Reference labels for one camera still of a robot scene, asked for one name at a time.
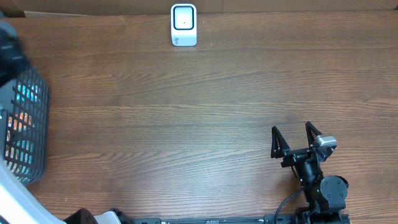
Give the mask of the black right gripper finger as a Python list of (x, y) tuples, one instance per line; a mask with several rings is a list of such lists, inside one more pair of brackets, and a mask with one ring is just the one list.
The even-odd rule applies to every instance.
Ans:
[(305, 123), (305, 129), (306, 129), (306, 133), (307, 133), (308, 146), (312, 147), (315, 138), (318, 135), (322, 135), (322, 133), (316, 127), (314, 127), (314, 125), (310, 121), (307, 121)]
[(281, 135), (279, 129), (276, 126), (272, 127), (272, 146), (271, 146), (271, 158), (284, 157), (287, 152), (290, 151), (290, 147), (287, 144), (284, 137)]

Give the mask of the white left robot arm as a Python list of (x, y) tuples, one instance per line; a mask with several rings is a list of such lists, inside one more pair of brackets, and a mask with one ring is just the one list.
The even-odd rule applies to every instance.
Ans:
[(1, 22), (1, 223), (61, 223), (27, 190), (45, 171), (49, 88)]

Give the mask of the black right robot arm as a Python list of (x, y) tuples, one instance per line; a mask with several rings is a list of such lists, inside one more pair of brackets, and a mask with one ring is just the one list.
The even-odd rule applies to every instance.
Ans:
[[(272, 223), (349, 223), (349, 216), (342, 214), (346, 208), (349, 183), (339, 175), (323, 175), (321, 163), (335, 151), (337, 140), (320, 132), (311, 122), (305, 123), (308, 147), (292, 150), (276, 126), (271, 129), (271, 158), (282, 159), (282, 167), (291, 168), (300, 188), (278, 206)], [(307, 206), (283, 218), (279, 215), (283, 206), (292, 198), (304, 194)]]

